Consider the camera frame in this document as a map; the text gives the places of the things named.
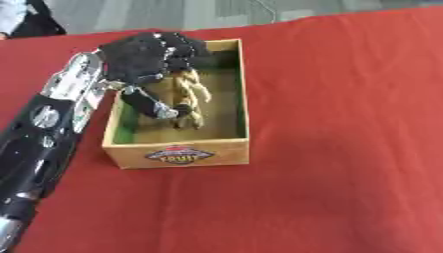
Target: beige toy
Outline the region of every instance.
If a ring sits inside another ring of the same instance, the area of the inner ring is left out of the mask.
[[[202,85],[195,69],[182,71],[173,76],[174,109],[179,111],[178,117],[172,121],[175,128],[183,128],[188,120],[194,129],[200,129],[204,125],[199,100],[194,90],[202,93],[206,103],[211,101],[211,93]]]

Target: red table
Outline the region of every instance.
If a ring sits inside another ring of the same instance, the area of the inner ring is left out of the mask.
[[[189,33],[243,38],[251,164],[121,171],[111,94],[17,252],[443,252],[443,9]],[[4,126],[75,52],[0,42]]]

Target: printed logo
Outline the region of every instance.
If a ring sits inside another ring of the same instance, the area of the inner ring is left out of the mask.
[[[210,152],[199,151],[184,146],[171,146],[163,151],[148,154],[146,158],[172,164],[187,165],[211,156],[213,156],[213,154]]]

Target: robotic hand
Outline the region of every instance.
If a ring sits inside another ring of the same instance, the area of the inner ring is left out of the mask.
[[[10,252],[69,165],[109,89],[154,118],[177,110],[139,85],[208,64],[205,43],[179,33],[142,33],[75,55],[0,135],[0,253]]]

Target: cardboard box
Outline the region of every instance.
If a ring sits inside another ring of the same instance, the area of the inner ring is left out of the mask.
[[[215,66],[198,69],[213,95],[200,107],[205,125],[174,129],[170,120],[139,114],[117,94],[103,148],[122,169],[249,163],[249,117],[241,40],[207,41]],[[172,79],[149,86],[171,105]]]

